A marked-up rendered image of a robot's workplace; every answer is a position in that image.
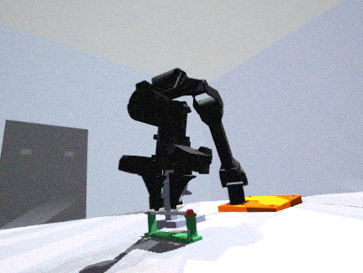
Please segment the green cradle stand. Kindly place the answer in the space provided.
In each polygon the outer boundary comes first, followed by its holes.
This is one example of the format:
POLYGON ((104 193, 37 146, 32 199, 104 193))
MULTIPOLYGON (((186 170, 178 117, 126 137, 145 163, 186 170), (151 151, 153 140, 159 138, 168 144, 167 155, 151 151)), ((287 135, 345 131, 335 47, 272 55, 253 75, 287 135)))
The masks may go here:
POLYGON ((156 216, 154 214, 151 214, 151 212, 147 212, 147 224, 149 232, 146 232, 145 236, 161 240, 176 241, 185 244, 192 244, 199 240, 203 240, 202 235, 198 235, 197 232, 196 216, 197 213, 194 213, 194 216, 192 218, 189 218, 189 214, 184 214, 184 217, 187 222, 187 234, 184 233, 180 234, 180 233, 156 231, 156 216))

